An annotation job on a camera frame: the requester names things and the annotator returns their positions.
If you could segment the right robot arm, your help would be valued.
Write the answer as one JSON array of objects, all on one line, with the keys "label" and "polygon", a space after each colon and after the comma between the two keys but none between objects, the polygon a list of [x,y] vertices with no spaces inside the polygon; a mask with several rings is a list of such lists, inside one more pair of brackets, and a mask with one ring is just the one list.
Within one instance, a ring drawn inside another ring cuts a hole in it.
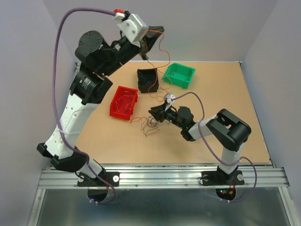
[{"label": "right robot arm", "polygon": [[166,108],[164,104],[151,107],[148,111],[158,122],[169,121],[181,129],[181,135],[186,141],[205,140],[213,135],[223,146],[222,157],[213,156],[219,161],[214,177],[226,184],[234,177],[238,169],[240,152],[244,143],[252,133],[251,127],[227,109],[221,109],[208,120],[194,121],[190,108],[180,106]]}]

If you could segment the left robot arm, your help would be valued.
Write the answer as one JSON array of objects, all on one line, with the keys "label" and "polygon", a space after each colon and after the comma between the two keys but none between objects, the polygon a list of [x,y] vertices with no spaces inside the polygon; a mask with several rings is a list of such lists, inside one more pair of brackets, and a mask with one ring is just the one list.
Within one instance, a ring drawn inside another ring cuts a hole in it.
[{"label": "left robot arm", "polygon": [[38,152],[51,159],[56,170],[81,172],[95,186],[104,182],[104,168],[75,145],[92,112],[104,99],[112,82],[107,78],[136,55],[146,59],[163,26],[150,26],[137,47],[125,37],[108,44],[98,31],[84,33],[75,51],[81,61],[79,72],[70,86],[67,103],[51,137],[39,143]]}]

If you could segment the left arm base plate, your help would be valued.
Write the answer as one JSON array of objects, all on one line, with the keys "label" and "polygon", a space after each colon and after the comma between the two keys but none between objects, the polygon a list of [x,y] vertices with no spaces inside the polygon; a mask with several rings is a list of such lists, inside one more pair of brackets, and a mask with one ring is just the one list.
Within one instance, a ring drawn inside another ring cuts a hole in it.
[{"label": "left arm base plate", "polygon": [[[75,175],[78,177],[78,187],[108,187],[106,183],[99,180],[98,178],[91,178],[82,172],[75,172]],[[101,172],[99,174],[99,177],[112,186],[119,186],[120,173],[117,171]]]}]

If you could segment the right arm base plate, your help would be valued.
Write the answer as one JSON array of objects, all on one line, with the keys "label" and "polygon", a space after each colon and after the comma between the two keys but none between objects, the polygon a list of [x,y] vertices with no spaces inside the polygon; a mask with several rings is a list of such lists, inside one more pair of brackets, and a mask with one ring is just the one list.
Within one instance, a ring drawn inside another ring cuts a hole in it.
[{"label": "right arm base plate", "polygon": [[244,176],[242,171],[235,170],[231,174],[226,174],[223,171],[202,171],[199,179],[199,184],[203,186],[230,186],[244,185]]}]

